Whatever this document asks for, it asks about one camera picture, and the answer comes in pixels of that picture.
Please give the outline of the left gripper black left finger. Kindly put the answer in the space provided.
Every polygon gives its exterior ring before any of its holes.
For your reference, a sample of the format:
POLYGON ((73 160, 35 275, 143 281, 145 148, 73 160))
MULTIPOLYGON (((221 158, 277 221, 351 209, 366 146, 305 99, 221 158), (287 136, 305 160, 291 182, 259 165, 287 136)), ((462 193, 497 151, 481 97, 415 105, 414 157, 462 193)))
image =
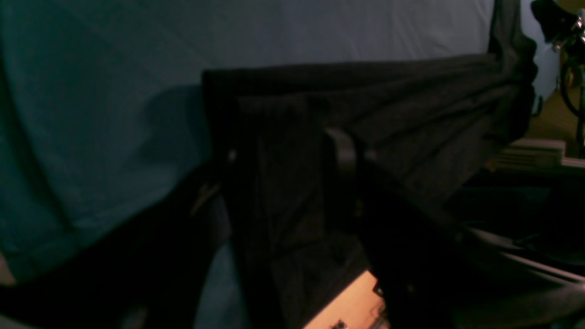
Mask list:
POLYGON ((205 163, 151 208, 63 266, 1 289, 1 315, 34 329, 192 329, 231 227, 222 179, 237 154, 205 163))

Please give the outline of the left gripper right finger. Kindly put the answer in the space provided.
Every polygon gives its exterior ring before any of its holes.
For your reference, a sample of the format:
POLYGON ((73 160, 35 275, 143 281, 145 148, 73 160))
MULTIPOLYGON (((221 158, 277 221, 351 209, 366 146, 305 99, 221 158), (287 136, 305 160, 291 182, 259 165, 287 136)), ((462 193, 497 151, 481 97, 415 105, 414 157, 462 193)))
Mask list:
POLYGON ((324 132, 324 208, 359 237, 393 329, 534 329, 584 314, 582 279, 505 256, 339 129, 324 132))

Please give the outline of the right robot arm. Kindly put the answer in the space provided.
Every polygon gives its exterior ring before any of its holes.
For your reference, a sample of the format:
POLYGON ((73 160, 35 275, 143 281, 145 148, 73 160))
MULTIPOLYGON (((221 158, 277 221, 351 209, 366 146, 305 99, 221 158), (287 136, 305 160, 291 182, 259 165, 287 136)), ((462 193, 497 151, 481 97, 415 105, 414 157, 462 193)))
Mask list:
POLYGON ((533 0, 530 8, 546 44, 561 56, 558 91, 576 117, 576 142, 584 149, 585 9, 582 0, 533 0))

